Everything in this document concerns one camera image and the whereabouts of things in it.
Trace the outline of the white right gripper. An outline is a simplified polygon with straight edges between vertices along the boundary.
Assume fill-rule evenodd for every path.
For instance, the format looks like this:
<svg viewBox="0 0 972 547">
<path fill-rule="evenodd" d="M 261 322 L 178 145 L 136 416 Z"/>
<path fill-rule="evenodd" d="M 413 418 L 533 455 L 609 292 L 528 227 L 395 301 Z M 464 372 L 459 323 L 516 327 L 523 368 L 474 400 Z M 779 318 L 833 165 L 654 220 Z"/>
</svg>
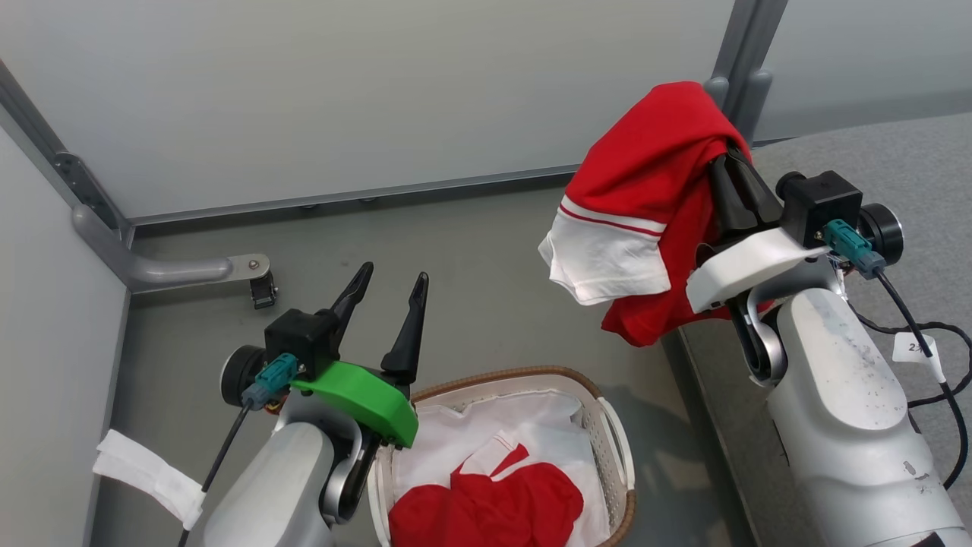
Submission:
<svg viewBox="0 0 972 547">
<path fill-rule="evenodd" d="M 782 206 L 753 163 L 740 149 L 709 164 L 709 187 L 716 217 L 718 242 L 729 242 L 758 226 L 777 226 Z M 721 305 L 729 298 L 773 280 L 830 252 L 827 246 L 806 248 L 781 227 L 753 233 L 697 267 L 688 277 L 685 294 L 694 314 Z"/>
</svg>

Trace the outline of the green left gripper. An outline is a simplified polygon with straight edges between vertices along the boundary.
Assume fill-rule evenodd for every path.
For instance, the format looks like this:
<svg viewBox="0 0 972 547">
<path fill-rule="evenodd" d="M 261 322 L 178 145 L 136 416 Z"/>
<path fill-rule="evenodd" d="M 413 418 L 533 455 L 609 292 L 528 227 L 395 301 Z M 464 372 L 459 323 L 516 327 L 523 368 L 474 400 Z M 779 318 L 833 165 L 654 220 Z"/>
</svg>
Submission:
<svg viewBox="0 0 972 547">
<path fill-rule="evenodd" d="M 355 307 L 364 300 L 374 263 L 365 262 L 352 277 L 330 311 L 338 326 L 330 335 L 333 358 L 339 358 L 339 348 Z M 422 271 L 409 295 L 409 312 L 402 323 L 392 349 L 380 363 L 382 378 L 358 365 L 334 362 L 318 378 L 303 381 L 296 378 L 291 387 L 311 391 L 330 407 L 346 413 L 355 422 L 367 426 L 393 446 L 409 449 L 418 433 L 418 418 L 409 398 L 393 385 L 411 385 L 416 381 L 428 300 L 428 274 Z"/>
</svg>

